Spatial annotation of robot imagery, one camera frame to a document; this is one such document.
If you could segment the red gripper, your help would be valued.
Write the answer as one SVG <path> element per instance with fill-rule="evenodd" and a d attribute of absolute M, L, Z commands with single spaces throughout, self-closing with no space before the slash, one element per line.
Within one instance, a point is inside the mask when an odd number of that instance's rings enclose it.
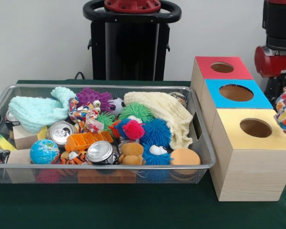
<path fill-rule="evenodd" d="M 286 74 L 286 51 L 272 50 L 267 46 L 255 49 L 255 68 L 262 77 L 277 77 L 277 95 L 283 92 Z"/>

